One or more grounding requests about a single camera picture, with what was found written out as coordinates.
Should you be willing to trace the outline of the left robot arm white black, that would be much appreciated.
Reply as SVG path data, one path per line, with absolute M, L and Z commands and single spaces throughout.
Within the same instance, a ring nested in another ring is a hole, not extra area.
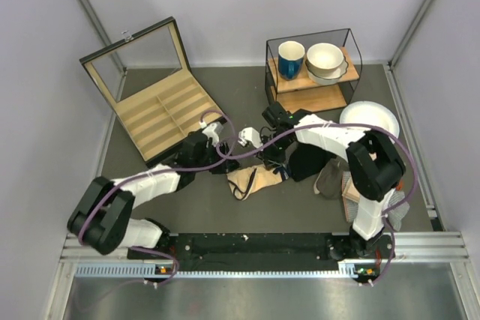
M 152 219 L 135 220 L 133 209 L 159 196 L 180 191 L 191 184 L 197 173 L 226 174 L 239 168 L 235 160 L 222 160 L 219 145 L 223 125 L 214 122 L 184 139 L 167 164 L 127 178 L 99 176 L 91 181 L 67 222 L 67 230 L 79 242 L 108 255 L 119 247 L 143 247 L 154 257 L 165 256 L 170 248 L 169 230 Z

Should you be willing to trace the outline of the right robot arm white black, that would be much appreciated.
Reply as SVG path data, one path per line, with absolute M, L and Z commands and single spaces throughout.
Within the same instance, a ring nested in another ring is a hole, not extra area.
M 378 130 L 324 120 L 304 109 L 291 113 L 278 102 L 269 105 L 262 116 L 274 130 L 272 136 L 260 137 L 263 143 L 293 130 L 266 147 L 262 151 L 265 156 L 284 154 L 290 144 L 298 142 L 347 162 L 350 178 L 360 195 L 349 230 L 349 245 L 357 256 L 369 256 L 383 233 L 383 212 L 406 171 L 390 138 Z

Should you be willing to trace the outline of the beige underwear navy trim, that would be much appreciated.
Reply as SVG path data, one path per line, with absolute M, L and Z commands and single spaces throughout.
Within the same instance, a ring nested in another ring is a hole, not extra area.
M 235 170 L 226 176 L 231 193 L 239 201 L 244 201 L 253 193 L 290 178 L 285 167 L 267 169 L 264 165 Z

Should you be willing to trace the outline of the black underwear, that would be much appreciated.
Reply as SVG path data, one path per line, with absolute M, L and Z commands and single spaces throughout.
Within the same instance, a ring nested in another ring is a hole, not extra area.
M 295 182 L 318 175 L 335 155 L 315 145 L 299 143 L 289 156 L 289 176 Z

